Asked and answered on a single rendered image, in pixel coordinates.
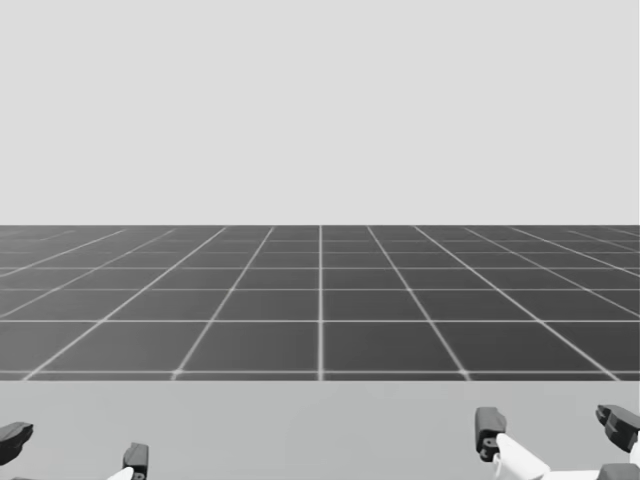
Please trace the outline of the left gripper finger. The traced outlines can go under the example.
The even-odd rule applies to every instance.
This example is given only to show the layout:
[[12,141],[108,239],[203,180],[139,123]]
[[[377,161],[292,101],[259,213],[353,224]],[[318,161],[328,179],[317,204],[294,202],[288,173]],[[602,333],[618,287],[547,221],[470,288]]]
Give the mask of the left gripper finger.
[[132,442],[122,458],[122,467],[106,480],[148,480],[149,446]]
[[0,463],[10,463],[16,459],[30,440],[34,425],[14,422],[0,427]]

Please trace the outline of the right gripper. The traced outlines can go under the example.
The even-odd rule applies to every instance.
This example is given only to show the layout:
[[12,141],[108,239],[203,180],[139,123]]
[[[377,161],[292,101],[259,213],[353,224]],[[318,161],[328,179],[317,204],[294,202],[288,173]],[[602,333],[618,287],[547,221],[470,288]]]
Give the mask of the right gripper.
[[618,405],[598,405],[596,418],[608,440],[631,463],[610,463],[598,470],[551,471],[539,457],[510,437],[506,417],[496,407],[478,407],[475,449],[494,468],[494,480],[640,480],[640,415]]

